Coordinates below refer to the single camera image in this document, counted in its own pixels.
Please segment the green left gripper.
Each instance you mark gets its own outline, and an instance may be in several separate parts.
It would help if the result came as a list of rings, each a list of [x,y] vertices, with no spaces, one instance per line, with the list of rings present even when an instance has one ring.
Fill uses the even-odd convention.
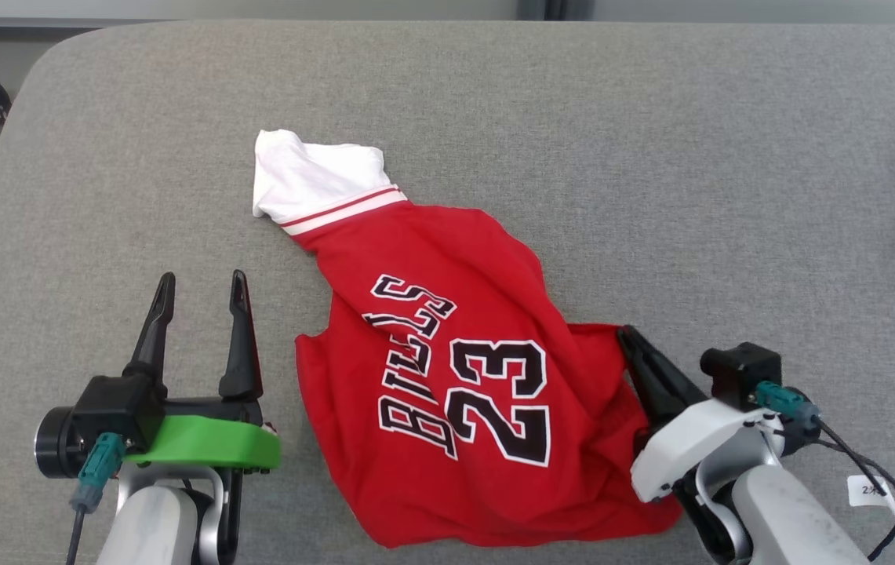
[[[164,385],[167,329],[176,276],[161,276],[124,376]],[[106,550],[236,550],[242,532],[244,478],[281,464],[281,441],[261,417],[264,394],[256,329],[244,271],[231,278],[231,344],[218,392],[224,399],[159,403],[156,434],[136,429],[132,409],[53,408],[35,433],[34,456],[48,478],[77,480],[73,542],[84,517],[117,483]]]

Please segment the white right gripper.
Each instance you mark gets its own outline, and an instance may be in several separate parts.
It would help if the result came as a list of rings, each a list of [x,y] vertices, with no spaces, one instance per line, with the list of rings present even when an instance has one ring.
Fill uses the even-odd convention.
[[[713,561],[751,561],[753,537],[738,507],[740,478],[781,464],[780,418],[708,400],[634,326],[620,326],[618,341],[649,425],[663,426],[632,465],[639,500],[676,498]]]

